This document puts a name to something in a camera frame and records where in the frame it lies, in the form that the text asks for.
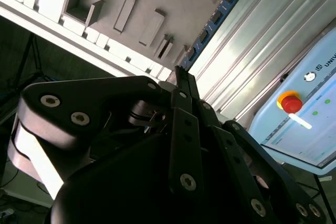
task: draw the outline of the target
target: control box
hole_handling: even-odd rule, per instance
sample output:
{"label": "control box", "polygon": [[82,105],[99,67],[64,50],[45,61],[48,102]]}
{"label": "control box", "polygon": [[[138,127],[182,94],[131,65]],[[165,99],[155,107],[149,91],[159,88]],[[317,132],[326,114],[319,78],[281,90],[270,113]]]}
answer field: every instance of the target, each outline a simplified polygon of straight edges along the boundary
{"label": "control box", "polygon": [[317,175],[336,167],[335,21],[258,111],[249,129],[273,158]]}

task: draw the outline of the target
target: emergency stop button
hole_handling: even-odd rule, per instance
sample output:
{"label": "emergency stop button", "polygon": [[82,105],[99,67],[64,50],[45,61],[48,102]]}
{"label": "emergency stop button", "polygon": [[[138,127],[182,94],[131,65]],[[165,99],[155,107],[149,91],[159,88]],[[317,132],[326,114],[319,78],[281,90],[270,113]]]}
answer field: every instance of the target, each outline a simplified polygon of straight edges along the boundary
{"label": "emergency stop button", "polygon": [[288,114],[293,113],[295,114],[299,110],[301,110],[303,104],[302,101],[297,98],[295,95],[290,95],[283,98],[281,102],[281,106],[285,112]]}
{"label": "emergency stop button", "polygon": [[301,110],[303,103],[300,100],[300,95],[298,92],[287,91],[279,96],[277,105],[286,113],[295,114]]}

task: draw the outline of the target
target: blue circuit board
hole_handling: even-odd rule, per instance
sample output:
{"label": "blue circuit board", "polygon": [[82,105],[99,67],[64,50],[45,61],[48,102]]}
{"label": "blue circuit board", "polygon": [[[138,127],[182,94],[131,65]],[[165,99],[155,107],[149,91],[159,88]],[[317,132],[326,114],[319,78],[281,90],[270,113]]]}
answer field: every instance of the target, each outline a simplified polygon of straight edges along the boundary
{"label": "blue circuit board", "polygon": [[187,71],[190,70],[191,66],[195,63],[203,49],[209,43],[238,1],[239,0],[222,0],[220,2],[205,27],[198,35],[198,38],[186,52],[184,59],[181,61],[182,68]]}

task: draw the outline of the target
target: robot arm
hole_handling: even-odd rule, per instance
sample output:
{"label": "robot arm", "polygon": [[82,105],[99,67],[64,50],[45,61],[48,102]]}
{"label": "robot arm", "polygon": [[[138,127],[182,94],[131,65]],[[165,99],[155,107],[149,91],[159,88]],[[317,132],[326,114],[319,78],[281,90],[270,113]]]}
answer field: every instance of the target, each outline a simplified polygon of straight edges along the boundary
{"label": "robot arm", "polygon": [[[24,90],[8,153],[55,199],[46,222],[325,223],[244,128],[220,124],[195,78],[175,73],[170,91],[147,77]],[[139,126],[139,139],[125,135],[121,148],[91,162],[100,132]]]}

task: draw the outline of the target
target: red button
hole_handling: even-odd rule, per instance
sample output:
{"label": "red button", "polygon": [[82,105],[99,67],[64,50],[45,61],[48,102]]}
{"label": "red button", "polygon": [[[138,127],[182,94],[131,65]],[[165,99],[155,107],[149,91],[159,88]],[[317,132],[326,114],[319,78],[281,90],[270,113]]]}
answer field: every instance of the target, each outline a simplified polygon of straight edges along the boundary
{"label": "red button", "polygon": [[296,113],[302,108],[302,102],[299,98],[295,95],[289,95],[283,98],[281,102],[281,106],[288,114],[289,113]]}

